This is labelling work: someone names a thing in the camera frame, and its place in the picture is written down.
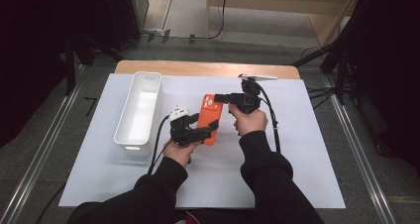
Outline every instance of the black sleeve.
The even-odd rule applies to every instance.
[[[140,177],[132,190],[99,203],[88,212],[77,210],[83,206],[80,205],[73,214],[83,214],[72,214],[69,223],[170,223],[175,194],[186,179],[185,168],[164,157],[157,171]]]
[[[324,223],[293,182],[290,162],[270,150],[265,132],[245,135],[240,145],[241,174],[256,197],[256,223]]]

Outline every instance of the person's left hand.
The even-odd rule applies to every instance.
[[[164,149],[163,155],[173,159],[185,168],[188,164],[191,154],[194,152],[194,149],[200,144],[201,142],[197,142],[188,144],[186,146],[180,146],[174,141],[170,141]]]

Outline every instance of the wooden table edge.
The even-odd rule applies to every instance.
[[[241,73],[276,76],[281,79],[300,79],[293,65],[245,64],[226,62],[121,60],[115,73],[138,71],[159,72],[162,75],[237,77]]]

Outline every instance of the white table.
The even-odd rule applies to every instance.
[[[147,172],[151,156],[128,157],[113,141],[131,78],[131,74],[110,75],[59,206],[106,200],[133,188]],[[162,86],[161,119],[175,105],[198,112],[205,93],[242,92],[240,79],[229,77],[164,76]],[[281,150],[293,165],[295,183],[316,208],[345,208],[303,81],[262,81],[261,86],[279,121]],[[177,194],[177,207],[254,207],[254,196],[240,175],[244,158],[233,123],[225,107],[216,144],[194,151],[187,167],[189,178]],[[159,151],[169,138],[168,130],[169,124],[163,126]],[[268,126],[266,131],[274,151],[272,128]]]

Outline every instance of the hand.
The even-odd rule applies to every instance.
[[[241,137],[253,131],[265,131],[268,120],[262,110],[256,109],[251,114],[245,114],[234,104],[229,104],[229,111],[237,119],[234,126]]]
[[[194,149],[200,144],[201,142],[180,146],[174,141],[170,141],[163,150],[163,155],[173,159],[185,168]]]

